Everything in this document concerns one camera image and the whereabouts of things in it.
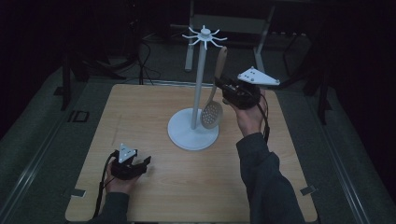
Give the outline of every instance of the dark sleeve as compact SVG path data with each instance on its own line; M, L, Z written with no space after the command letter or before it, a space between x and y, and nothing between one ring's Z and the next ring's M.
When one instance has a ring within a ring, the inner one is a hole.
M269 152L262 134L248 135L236 147L250 223L305 223L291 183L279 172L279 157Z
M129 195L125 193L110 192L106 195L102 213L87 224L127 224Z

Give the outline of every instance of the dark background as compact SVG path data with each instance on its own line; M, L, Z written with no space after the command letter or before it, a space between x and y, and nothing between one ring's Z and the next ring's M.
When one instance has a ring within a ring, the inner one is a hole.
M140 9L131 15L128 2L122 0L2 0L0 135L7 132L44 80L61 66L68 46L98 60L106 60L107 55L128 56L136 50L127 40L131 39L129 24L137 17L144 21L140 24L165 38L170 34L169 23L188 24L189 1L135 2ZM304 13L293 14L294 7L281 7L273 19L273 31L301 29L296 17ZM331 71L330 84L393 200L395 11L393 1L349 1L327 11L329 16L321 29L313 31L313 41Z

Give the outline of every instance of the wooden table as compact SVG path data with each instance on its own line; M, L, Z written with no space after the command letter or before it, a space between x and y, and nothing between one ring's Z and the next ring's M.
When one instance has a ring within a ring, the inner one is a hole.
M210 93L202 89L201 108ZM83 198L71 198L70 221L92 218L98 183L108 155L120 143L138 149L138 159L152 156L148 172L140 177L129 203L128 219L139 222L249 222L248 199L239 171L235 143L242 138L235 113L223 105L224 117L216 142L204 150L177 147L167 134L169 119L193 106L193 87L115 85L79 175L76 189ZM217 91L215 100L221 101ZM294 187L306 221L317 219L286 121L276 95L266 93L271 133L269 148L280 158L280 170Z

